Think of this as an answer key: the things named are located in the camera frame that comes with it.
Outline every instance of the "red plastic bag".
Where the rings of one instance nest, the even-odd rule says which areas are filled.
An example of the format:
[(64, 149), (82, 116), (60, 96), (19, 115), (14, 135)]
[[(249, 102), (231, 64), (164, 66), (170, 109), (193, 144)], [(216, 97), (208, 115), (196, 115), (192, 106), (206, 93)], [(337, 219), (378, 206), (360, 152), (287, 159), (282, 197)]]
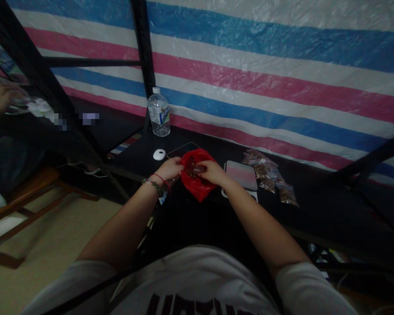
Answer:
[(185, 188), (188, 189), (190, 193), (197, 198), (198, 201), (202, 202), (209, 192), (216, 188), (217, 185), (208, 182), (198, 176), (191, 177), (189, 172), (187, 172), (187, 167), (189, 167), (190, 159), (194, 158), (195, 162), (201, 161), (215, 161), (210, 154), (203, 149), (197, 149), (184, 154), (183, 158), (179, 161), (185, 170), (181, 172), (181, 181), (183, 182)]

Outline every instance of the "white t-shirt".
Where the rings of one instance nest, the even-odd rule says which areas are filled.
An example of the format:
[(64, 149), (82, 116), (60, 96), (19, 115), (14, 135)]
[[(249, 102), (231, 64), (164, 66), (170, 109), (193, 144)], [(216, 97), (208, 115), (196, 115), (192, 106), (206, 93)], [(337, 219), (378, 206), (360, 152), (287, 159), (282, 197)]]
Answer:
[[(22, 314), (42, 314), (114, 275), (116, 271), (106, 263), (75, 262)], [(312, 264), (283, 268), (276, 285), (286, 314), (356, 314)], [(183, 248), (130, 275), (110, 304), (114, 290), (99, 292), (68, 314), (280, 314), (265, 287), (244, 265), (207, 246)]]

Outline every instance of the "bottle label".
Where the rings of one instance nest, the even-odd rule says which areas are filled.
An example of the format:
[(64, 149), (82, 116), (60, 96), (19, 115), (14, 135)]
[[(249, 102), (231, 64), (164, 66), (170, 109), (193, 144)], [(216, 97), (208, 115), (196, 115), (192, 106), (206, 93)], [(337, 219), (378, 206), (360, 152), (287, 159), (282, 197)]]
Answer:
[(169, 106), (160, 108), (148, 105), (148, 110), (151, 122), (157, 123), (158, 125), (163, 125), (169, 122)]

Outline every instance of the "striped tarpaulin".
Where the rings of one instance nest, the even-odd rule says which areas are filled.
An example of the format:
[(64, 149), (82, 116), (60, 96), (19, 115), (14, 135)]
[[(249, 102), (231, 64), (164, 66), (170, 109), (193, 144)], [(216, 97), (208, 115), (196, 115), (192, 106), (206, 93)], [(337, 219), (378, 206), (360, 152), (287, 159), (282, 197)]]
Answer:
[[(9, 0), (44, 56), (138, 59), (128, 0)], [(394, 1), (148, 1), (171, 123), (327, 170), (394, 137)], [(53, 69), (144, 115), (141, 70)], [(372, 179), (394, 186), (394, 157)]]

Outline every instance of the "black print on shirt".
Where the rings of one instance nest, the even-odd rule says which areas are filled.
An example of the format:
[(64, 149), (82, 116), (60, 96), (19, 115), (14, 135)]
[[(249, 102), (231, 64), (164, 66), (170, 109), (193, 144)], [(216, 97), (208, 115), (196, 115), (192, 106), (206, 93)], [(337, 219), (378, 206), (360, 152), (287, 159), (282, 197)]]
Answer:
[[(149, 302), (149, 307), (147, 311), (147, 315), (156, 315), (158, 306), (160, 302), (160, 297), (157, 294), (153, 294), (152, 298)], [(185, 312), (186, 315), (210, 315), (213, 313), (213, 309), (215, 310), (216, 315), (222, 314), (222, 305), (216, 300), (210, 300), (207, 302), (200, 301), (190, 301), (186, 300), (179, 295), (167, 295), (163, 301), (161, 315), (169, 315), (172, 310), (172, 315), (181, 315), (182, 312)], [(237, 310), (235, 313), (235, 309), (231, 305), (225, 305), (226, 314), (225, 315), (253, 315), (248, 311)]]

